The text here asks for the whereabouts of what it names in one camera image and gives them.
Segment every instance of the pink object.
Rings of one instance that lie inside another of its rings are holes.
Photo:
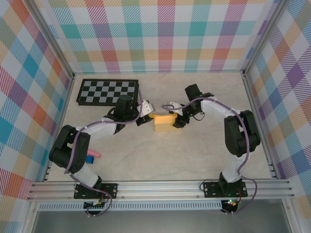
[[[92,156],[92,157],[96,157],[96,158],[100,158],[101,157],[101,154],[99,154],[96,151],[90,150],[90,149],[87,150],[87,155]]]

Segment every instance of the chessboard pattern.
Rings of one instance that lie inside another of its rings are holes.
[[[0,233],[21,232],[70,82],[23,1],[0,0]]]
[[[271,0],[35,1],[77,72],[240,70],[272,14]]]
[[[311,0],[291,0],[248,77],[280,178],[311,232]]]
[[[79,105],[116,106],[120,95],[138,99],[138,80],[83,79],[77,97]]]

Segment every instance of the metal vent grate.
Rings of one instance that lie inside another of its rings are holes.
[[[110,211],[139,211],[139,210],[220,210],[220,200],[196,201],[115,201]],[[39,211],[82,211],[83,202],[42,202]]]

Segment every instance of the black mounting plate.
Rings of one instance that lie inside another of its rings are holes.
[[[107,191],[107,193],[111,195],[112,199],[115,199],[117,198],[118,184],[117,183],[102,183],[101,190]],[[102,193],[92,191],[90,189],[83,187],[80,184],[77,184],[75,186],[75,192],[74,192],[73,198],[74,199],[101,199]]]
[[[237,187],[238,190],[241,192],[241,197],[246,198],[248,196],[247,190],[243,190],[243,188],[246,188],[246,185],[244,182],[239,182],[240,186]],[[218,185],[218,182],[204,182],[203,183],[203,191],[204,191],[204,197],[205,198],[239,198],[240,194],[238,190],[232,190],[228,193],[228,195],[224,195]]]

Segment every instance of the yellow block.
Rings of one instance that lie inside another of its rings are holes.
[[[150,117],[154,117],[155,119],[155,132],[169,132],[181,130],[181,128],[178,129],[172,126],[177,117],[177,114],[164,115],[164,116],[153,115]]]

